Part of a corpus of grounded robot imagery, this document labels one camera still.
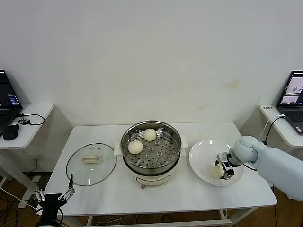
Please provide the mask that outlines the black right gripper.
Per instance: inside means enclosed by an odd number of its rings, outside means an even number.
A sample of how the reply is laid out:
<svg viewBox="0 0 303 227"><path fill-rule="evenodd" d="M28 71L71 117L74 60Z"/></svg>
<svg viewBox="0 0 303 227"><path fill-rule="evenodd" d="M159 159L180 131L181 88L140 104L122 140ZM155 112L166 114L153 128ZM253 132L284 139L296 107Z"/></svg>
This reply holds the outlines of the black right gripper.
<svg viewBox="0 0 303 227"><path fill-rule="evenodd" d="M230 157L231 155L227 152L219 153L217 155L215 165L220 164L224 171L223 176L220 178L221 180L230 180L234 176L234 165L229 160Z"/></svg>

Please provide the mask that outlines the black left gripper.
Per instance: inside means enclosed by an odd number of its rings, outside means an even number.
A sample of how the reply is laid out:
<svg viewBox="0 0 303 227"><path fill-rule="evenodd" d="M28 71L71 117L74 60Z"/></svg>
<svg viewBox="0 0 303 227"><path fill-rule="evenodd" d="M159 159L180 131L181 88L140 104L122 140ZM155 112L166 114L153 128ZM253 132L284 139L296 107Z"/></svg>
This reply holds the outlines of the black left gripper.
<svg viewBox="0 0 303 227"><path fill-rule="evenodd" d="M42 189L35 190L35 195L42 208L39 220L40 227L59 227L63 222L63 211L61 209L75 193L73 174L71 174L68 189L65 193L46 194Z"/></svg>

